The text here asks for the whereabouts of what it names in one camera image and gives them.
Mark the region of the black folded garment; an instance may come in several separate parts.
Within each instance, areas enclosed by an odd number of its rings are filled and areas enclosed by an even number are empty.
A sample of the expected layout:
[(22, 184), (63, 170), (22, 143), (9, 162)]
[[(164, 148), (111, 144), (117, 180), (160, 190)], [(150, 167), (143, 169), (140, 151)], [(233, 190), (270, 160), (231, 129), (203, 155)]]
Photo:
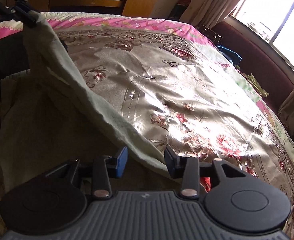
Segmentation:
[(0, 39), (0, 101), (1, 80), (28, 69), (28, 56), (23, 45), (23, 35), (15, 33)]

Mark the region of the green pants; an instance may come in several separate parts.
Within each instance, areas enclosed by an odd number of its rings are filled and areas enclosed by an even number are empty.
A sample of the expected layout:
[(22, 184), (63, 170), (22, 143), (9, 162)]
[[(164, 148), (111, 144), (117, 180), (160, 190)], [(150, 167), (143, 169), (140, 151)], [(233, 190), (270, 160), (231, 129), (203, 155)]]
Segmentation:
[(177, 190), (155, 146), (105, 99), (92, 92), (59, 41), (37, 13), (35, 28), (24, 28), (30, 71), (1, 82), (0, 169), (6, 191), (69, 160), (129, 150), (125, 190)]

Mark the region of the maroon headboard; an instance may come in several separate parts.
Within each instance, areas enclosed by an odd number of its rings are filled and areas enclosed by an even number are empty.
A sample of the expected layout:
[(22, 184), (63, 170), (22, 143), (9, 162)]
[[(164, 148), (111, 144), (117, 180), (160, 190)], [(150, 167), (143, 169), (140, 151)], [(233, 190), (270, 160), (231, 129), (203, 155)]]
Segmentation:
[(240, 70), (252, 74), (259, 85), (268, 92), (264, 98), (268, 107), (278, 113), (279, 107), (294, 89), (294, 84), (281, 68), (256, 44), (226, 22), (213, 30), (222, 36), (222, 45), (242, 57)]

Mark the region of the window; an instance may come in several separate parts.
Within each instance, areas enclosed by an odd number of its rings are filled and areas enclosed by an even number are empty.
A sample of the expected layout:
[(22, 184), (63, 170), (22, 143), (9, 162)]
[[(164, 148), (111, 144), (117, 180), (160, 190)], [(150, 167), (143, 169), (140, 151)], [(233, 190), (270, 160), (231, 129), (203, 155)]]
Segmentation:
[(294, 0), (240, 0), (232, 16), (267, 42), (294, 71)]

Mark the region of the floral bedspread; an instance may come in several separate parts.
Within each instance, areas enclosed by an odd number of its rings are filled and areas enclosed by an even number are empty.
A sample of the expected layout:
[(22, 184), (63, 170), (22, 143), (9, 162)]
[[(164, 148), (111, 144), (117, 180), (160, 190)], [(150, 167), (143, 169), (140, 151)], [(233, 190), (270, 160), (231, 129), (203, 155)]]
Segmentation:
[[(198, 200), (180, 197), (182, 179), (169, 173), (177, 190), (116, 189), (114, 183), (125, 177), (127, 148), (123, 175), (110, 179), (111, 198), (91, 201), (73, 225), (47, 235), (9, 230), (0, 214), (0, 239), (294, 239), (294, 143), (250, 83), (207, 39), (194, 42), (186, 35), (143, 29), (139, 19), (125, 27), (119, 17), (110, 17), (100, 26), (98, 15), (41, 15), (87, 87), (163, 157), (170, 147), (202, 163), (224, 159), (282, 191), (291, 211), (281, 230), (239, 233), (212, 220)], [(0, 39), (24, 28), (5, 22)], [(0, 169), (0, 203), (9, 191)]]

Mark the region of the blue item by headboard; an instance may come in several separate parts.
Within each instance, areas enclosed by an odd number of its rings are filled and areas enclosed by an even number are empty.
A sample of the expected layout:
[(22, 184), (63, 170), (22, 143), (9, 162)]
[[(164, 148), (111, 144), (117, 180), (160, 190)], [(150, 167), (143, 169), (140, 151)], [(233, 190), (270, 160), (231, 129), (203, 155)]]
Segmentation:
[(238, 53), (224, 46), (216, 46), (216, 48), (232, 65), (238, 66), (240, 62), (242, 61), (242, 57)]

